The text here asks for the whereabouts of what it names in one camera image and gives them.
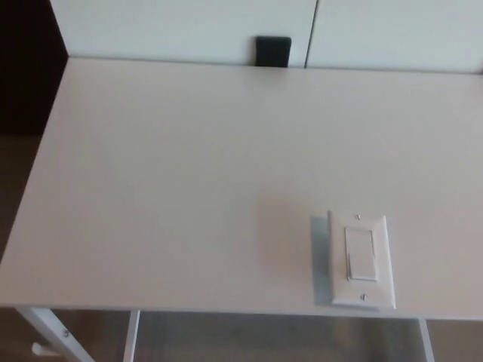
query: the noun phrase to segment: floor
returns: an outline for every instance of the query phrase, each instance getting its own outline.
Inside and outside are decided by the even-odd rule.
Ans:
[[[35,157],[37,137],[0,137],[0,255]],[[129,313],[56,311],[96,361],[121,361]],[[436,362],[483,360],[483,323],[429,321]],[[39,360],[42,338],[0,309],[0,360]],[[425,361],[417,321],[243,314],[141,314],[136,362]],[[58,357],[43,357],[47,362]]]

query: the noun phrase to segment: cabinet door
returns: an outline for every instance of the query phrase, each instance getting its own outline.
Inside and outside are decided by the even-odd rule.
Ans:
[[[481,72],[483,2],[327,0],[311,67]]]
[[[253,37],[292,37],[303,66],[315,0],[52,0],[69,55],[247,64]]]

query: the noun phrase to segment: white wall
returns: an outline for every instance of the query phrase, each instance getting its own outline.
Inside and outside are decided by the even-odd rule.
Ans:
[[[482,0],[320,0],[312,67],[483,70]]]
[[[303,66],[315,0],[52,0],[71,56],[248,64],[255,35]]]

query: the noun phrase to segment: white metal leg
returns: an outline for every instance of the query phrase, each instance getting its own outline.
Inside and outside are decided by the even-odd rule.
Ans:
[[[134,351],[136,350],[137,326],[139,325],[140,311],[132,311],[129,317],[128,335],[124,349],[123,362],[133,362]]]
[[[52,347],[47,347],[37,342],[34,342],[32,345],[32,353],[39,357],[62,357],[62,355]]]
[[[18,312],[69,362],[94,362],[74,336],[48,308],[17,308]]]
[[[429,338],[428,325],[426,319],[420,318],[421,338],[423,339],[424,354],[426,362],[435,362],[435,356],[432,354],[431,339]]]

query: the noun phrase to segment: black object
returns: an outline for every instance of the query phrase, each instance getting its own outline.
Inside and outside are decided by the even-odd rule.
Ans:
[[[41,135],[68,57],[50,0],[0,0],[0,49],[0,134]]]
[[[292,39],[285,36],[257,36],[255,66],[287,68]]]

